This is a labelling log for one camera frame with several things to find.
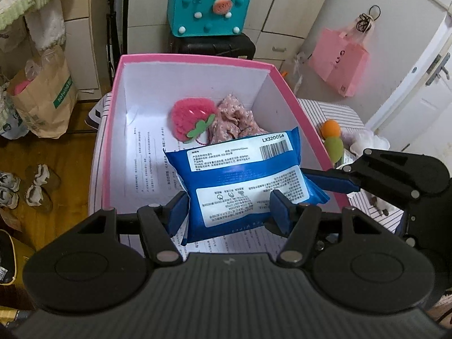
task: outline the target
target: robotic arm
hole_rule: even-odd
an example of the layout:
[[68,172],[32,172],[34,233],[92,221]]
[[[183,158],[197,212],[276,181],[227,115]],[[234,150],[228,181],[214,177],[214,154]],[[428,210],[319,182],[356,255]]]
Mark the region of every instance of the robotic arm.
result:
[[[37,252],[23,278],[39,310],[17,338],[446,338],[422,310],[451,286],[452,187],[437,159],[366,149],[342,170],[306,170],[321,188],[363,188],[405,211],[397,236],[354,207],[327,213],[270,196],[264,253],[191,253],[170,239],[180,192],[136,214],[100,210]],[[118,242],[140,234],[146,258]]]

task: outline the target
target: orange ball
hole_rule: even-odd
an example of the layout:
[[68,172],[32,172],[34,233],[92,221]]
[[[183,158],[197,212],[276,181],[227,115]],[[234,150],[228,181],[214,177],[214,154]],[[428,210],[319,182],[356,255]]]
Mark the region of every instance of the orange ball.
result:
[[322,127],[320,132],[324,139],[329,137],[340,137],[340,126],[335,120],[327,120]]

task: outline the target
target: open box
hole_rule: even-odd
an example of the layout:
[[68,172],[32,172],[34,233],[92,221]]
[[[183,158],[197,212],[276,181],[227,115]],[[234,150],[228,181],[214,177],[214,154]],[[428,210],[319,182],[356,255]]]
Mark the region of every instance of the open box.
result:
[[[207,97],[219,102],[228,94],[252,110],[259,126],[269,132],[299,128],[301,166],[316,170],[332,167],[322,142],[297,99],[270,64],[197,55],[124,55],[112,91],[103,147],[103,208],[118,214],[134,213],[151,203],[166,204],[182,190],[163,149],[199,146],[184,144],[170,130],[169,113],[184,97]],[[329,193],[322,206],[338,212],[348,204],[345,195]],[[284,244],[264,227],[180,246],[185,227],[173,238],[184,257],[188,252],[263,252],[273,256]]]

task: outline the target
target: green label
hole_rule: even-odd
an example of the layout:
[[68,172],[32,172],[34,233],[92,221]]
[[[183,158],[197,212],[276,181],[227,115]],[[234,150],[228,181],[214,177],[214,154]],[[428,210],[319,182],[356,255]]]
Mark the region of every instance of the green label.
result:
[[64,101],[64,98],[66,98],[69,89],[71,89],[72,83],[72,78],[69,76],[69,79],[67,79],[66,83],[63,85],[63,89],[61,90],[60,94],[58,94],[56,99],[53,101],[55,108],[58,108],[58,106]]

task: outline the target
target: ribbed gray surface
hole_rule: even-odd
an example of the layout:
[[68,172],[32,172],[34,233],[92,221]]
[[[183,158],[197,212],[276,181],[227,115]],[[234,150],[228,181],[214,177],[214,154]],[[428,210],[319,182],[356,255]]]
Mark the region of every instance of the ribbed gray surface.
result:
[[20,339],[427,339],[440,338],[444,330],[421,310],[385,317],[345,311],[321,297],[302,271],[279,268],[264,254],[192,253],[179,267],[157,270],[141,294],[120,307],[87,317],[38,311],[15,334]]

